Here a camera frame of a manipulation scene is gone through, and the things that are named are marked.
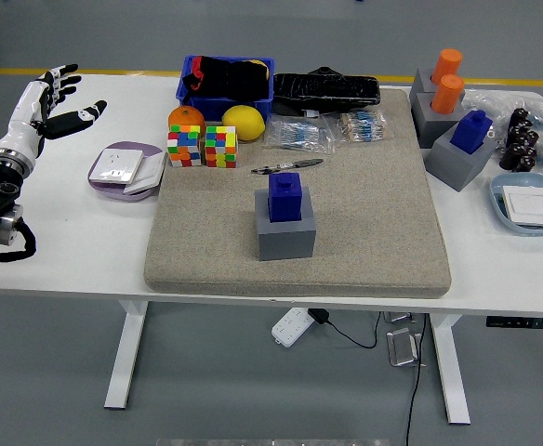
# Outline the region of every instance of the orange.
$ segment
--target orange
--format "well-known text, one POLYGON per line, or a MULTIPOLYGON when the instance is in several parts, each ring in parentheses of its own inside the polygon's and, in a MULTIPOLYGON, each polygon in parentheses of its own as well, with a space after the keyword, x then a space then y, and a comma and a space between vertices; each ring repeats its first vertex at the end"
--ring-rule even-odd
POLYGON ((205 118, 191 105, 181 105, 168 115, 168 128, 171 125, 199 125, 201 136, 205 136, 205 118))

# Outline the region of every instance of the gray floor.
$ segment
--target gray floor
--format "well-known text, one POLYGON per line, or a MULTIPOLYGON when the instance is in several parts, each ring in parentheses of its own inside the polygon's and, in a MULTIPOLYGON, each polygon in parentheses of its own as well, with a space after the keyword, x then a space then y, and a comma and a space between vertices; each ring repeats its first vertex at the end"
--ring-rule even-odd
MULTIPOLYGON (((414 74, 443 47, 468 77, 543 79, 543 1, 185 0, 0 2, 0 68, 180 70, 186 54, 272 57, 414 74)), ((30 76, 0 75, 0 137, 30 76)), ((520 88, 543 95, 543 88, 520 88)), ((124 312, 106 301, 0 297, 0 445, 153 445, 163 438, 404 442, 412 369, 316 326, 272 342, 285 308, 151 304, 124 412, 102 409, 124 312)), ((376 313, 332 311, 370 342, 376 313)), ((449 426, 430 331, 413 445, 543 444, 543 332, 455 327, 471 426, 449 426)))

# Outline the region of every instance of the purple tray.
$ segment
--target purple tray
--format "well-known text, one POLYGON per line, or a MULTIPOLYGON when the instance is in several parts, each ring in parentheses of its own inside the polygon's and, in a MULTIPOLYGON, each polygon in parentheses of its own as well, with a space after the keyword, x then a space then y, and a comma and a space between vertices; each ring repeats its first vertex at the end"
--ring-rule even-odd
MULTIPOLYGON (((108 146, 106 149, 119 149, 122 151, 143 151, 143 156, 152 156, 162 151, 161 149, 158 149, 157 147, 150 144, 143 144, 141 142, 133 141, 115 142, 114 144, 108 146)), ((89 171, 87 172, 87 182, 92 187, 92 189, 97 190, 102 195, 106 195, 109 198, 112 198, 114 200, 120 200, 122 202, 138 202, 140 200, 143 200, 144 198, 149 197, 152 194, 155 187, 144 190, 143 192, 124 195, 123 190, 125 190, 125 184, 98 183, 96 181, 90 180, 89 175, 91 174, 92 170, 94 170, 94 167, 96 166, 96 163, 98 162, 98 159, 101 155, 102 152, 100 152, 100 154, 96 158, 96 161, 94 161, 89 171)))

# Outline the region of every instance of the blue plastic basket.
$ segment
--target blue plastic basket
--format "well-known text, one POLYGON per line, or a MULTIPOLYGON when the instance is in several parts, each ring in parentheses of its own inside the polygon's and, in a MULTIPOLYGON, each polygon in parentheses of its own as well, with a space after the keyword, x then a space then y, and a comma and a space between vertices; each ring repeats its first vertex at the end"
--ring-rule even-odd
MULTIPOLYGON (((193 59, 196 58, 196 55, 190 55, 185 58, 185 62, 182 66, 181 78, 191 73, 191 66, 193 59)), ((268 115, 272 112, 272 101, 273 101, 273 68, 274 62, 273 59, 264 59, 264 58, 225 58, 219 56, 212 56, 215 59, 228 60, 230 62, 235 62, 237 60, 261 60, 265 63, 270 69, 270 92, 267 99, 256 100, 255 102, 241 102, 236 100, 231 100, 228 98, 207 98, 199 96, 191 96, 187 101, 186 105, 191 105, 202 113, 206 121, 221 121, 222 115, 230 107, 235 105, 248 105, 254 107, 261 113, 263 116, 263 121, 267 121, 268 115)), ((177 99, 180 103, 184 100, 187 95, 187 87, 182 83, 182 80, 179 81, 179 88, 177 88, 177 99)))

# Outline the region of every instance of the robotic finger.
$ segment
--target robotic finger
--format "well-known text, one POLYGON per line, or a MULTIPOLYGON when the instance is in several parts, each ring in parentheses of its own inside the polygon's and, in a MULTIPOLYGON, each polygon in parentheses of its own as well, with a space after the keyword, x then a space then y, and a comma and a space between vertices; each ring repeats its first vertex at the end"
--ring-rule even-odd
POLYGON ((86 130, 94 124, 106 109, 106 102, 99 100, 91 107, 80 111, 70 111, 52 118, 38 129, 46 139, 58 139, 86 130))

